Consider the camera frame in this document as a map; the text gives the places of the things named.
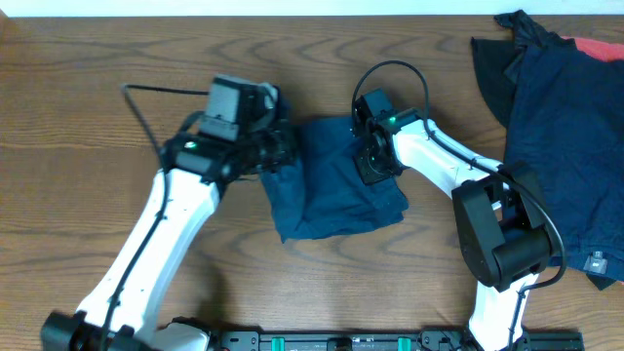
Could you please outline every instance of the blue cloth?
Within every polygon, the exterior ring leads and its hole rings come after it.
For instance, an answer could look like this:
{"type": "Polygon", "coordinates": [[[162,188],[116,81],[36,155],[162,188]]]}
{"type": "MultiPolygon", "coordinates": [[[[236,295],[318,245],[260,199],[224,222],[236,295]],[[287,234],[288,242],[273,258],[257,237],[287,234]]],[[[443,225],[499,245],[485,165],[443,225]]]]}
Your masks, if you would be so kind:
{"type": "Polygon", "coordinates": [[[505,150],[505,163],[521,160],[537,172],[569,266],[602,251],[604,275],[624,280],[624,61],[529,46],[505,150]]]}
{"type": "Polygon", "coordinates": [[[394,178],[362,183],[353,156],[363,141],[351,128],[350,117],[295,127],[296,163],[260,176],[282,242],[370,232],[403,220],[409,204],[394,178]]]}

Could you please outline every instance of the red cloth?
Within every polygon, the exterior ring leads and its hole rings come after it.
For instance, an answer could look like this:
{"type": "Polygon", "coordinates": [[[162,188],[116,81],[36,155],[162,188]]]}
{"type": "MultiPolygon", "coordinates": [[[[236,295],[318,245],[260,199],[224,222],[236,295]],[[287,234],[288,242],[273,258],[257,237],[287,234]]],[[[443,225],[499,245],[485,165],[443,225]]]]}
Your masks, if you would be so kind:
{"type": "Polygon", "coordinates": [[[572,38],[579,51],[599,59],[603,62],[611,62],[624,59],[624,44],[609,44],[602,41],[587,38],[572,38]]]}

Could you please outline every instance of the white background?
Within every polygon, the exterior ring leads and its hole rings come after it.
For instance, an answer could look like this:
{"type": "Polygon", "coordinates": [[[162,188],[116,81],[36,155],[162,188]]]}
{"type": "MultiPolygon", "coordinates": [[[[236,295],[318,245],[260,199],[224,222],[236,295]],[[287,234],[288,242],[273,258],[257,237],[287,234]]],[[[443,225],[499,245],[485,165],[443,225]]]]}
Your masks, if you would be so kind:
{"type": "Polygon", "coordinates": [[[0,0],[9,17],[624,14],[624,0],[0,0]]]}

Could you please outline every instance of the wooden table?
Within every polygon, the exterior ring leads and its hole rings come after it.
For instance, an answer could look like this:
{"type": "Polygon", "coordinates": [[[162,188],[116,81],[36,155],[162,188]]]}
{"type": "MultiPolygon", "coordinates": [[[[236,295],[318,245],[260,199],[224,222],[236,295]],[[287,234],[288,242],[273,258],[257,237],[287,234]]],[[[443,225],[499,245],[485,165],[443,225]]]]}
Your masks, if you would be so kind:
{"type": "MultiPolygon", "coordinates": [[[[624,42],[622,17],[536,19],[562,35],[624,42]]],[[[48,314],[73,312],[137,221],[157,165],[121,83],[207,89],[218,72],[270,81],[302,122],[346,114],[366,69],[404,59],[425,72],[441,128],[501,158],[505,130],[481,98],[469,42],[509,35],[490,17],[12,20],[0,45],[0,347],[39,348],[48,314]]],[[[422,105],[420,84],[401,68],[367,83],[380,86],[401,107],[422,105]]],[[[205,105],[136,96],[161,140],[205,105]]],[[[266,330],[464,325],[476,283],[450,200],[416,173],[399,183],[410,203],[402,223],[285,245],[261,184],[233,184],[175,276],[161,321],[198,316],[266,330]]],[[[524,322],[579,329],[589,349],[621,350],[623,310],[624,287],[597,292],[569,271],[530,294],[524,322]]]]}

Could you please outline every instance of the black cloth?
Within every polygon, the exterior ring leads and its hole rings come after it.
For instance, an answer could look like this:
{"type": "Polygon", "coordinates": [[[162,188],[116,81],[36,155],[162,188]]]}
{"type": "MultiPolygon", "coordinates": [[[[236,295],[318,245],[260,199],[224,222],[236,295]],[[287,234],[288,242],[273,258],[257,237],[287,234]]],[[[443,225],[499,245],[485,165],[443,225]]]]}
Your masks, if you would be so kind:
{"type": "Polygon", "coordinates": [[[351,128],[351,117],[295,127],[296,163],[261,175],[283,242],[370,232],[403,220],[409,204],[394,178],[362,183],[353,156],[363,141],[351,128]]]}
{"type": "Polygon", "coordinates": [[[624,280],[623,93],[624,60],[529,46],[505,149],[505,163],[536,170],[569,266],[583,270],[600,251],[615,280],[624,280]]]}
{"type": "Polygon", "coordinates": [[[520,67],[529,46],[559,47],[576,50],[574,39],[563,39],[548,32],[524,11],[494,16],[494,20],[513,32],[513,41],[475,39],[471,41],[473,62],[484,101],[498,122],[509,126],[520,67]]]}

